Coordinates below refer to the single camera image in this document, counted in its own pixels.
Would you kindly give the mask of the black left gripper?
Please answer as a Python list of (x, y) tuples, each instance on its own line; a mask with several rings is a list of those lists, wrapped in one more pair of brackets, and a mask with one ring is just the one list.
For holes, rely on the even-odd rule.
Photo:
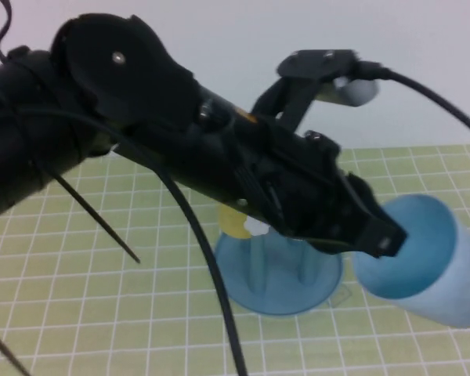
[(337, 156), (333, 142), (311, 143), (273, 123), (232, 114), (226, 159), (238, 192), (226, 204), (325, 254), (357, 250), (377, 259), (395, 257), (406, 230), (367, 182), (339, 171)]

